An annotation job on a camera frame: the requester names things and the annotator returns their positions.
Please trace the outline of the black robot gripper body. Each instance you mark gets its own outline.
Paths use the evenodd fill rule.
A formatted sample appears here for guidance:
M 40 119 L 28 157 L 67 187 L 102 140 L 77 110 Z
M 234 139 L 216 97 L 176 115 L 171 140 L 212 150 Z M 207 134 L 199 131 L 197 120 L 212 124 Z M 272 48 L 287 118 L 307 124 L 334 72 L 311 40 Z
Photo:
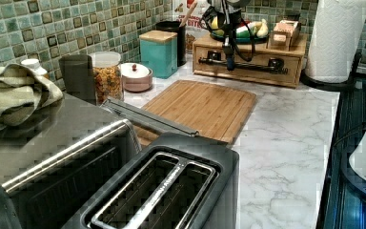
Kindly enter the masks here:
M 202 28 L 212 32 L 223 30 L 223 47 L 231 48 L 235 29 L 241 23 L 241 9 L 246 0 L 206 0 L 209 7 L 201 17 Z

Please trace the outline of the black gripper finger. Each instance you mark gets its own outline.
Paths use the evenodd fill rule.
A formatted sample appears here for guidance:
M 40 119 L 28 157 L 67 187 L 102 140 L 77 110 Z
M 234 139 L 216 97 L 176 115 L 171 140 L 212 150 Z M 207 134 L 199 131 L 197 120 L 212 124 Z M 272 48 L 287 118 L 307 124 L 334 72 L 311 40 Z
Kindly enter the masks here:
M 234 50 L 231 47 L 225 47 L 224 53 L 226 55 L 227 70 L 232 71 L 234 69 Z

